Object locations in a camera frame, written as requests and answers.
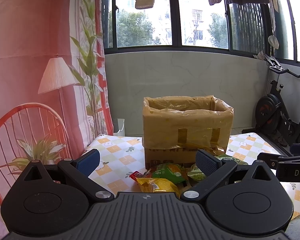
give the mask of curtain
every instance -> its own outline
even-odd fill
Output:
[[[107,96],[101,0],[0,0],[0,204],[32,159],[113,134]]]

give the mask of lamp shade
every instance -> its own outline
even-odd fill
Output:
[[[38,94],[77,83],[63,58],[51,58],[43,73]]]

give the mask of green snack bag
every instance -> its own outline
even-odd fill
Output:
[[[226,155],[226,154],[222,154],[222,155],[215,156],[215,157],[218,158],[219,160],[222,160],[223,158],[230,158],[230,159],[234,160],[235,162],[237,162],[238,165],[248,165],[246,162],[244,162],[242,160],[239,160],[236,157],[229,156],[229,155]]]
[[[147,171],[144,177],[168,179],[174,184],[187,180],[185,170],[175,163],[163,163],[154,166]]]
[[[201,181],[206,178],[206,175],[200,171],[200,169],[197,167],[197,164],[193,164],[191,166],[191,171],[188,171],[188,177],[195,181]]]

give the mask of table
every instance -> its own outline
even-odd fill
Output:
[[[140,137],[98,136],[87,148],[100,152],[100,164],[90,179],[111,191],[140,192],[139,185],[129,175],[135,171],[144,173],[144,148]],[[256,133],[231,135],[227,155],[252,164],[260,152],[279,153]],[[300,182],[281,182],[294,205],[293,218],[300,214]]]

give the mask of yellow snack bag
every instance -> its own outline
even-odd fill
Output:
[[[170,180],[160,178],[136,178],[142,192],[175,192],[180,197],[176,185]]]

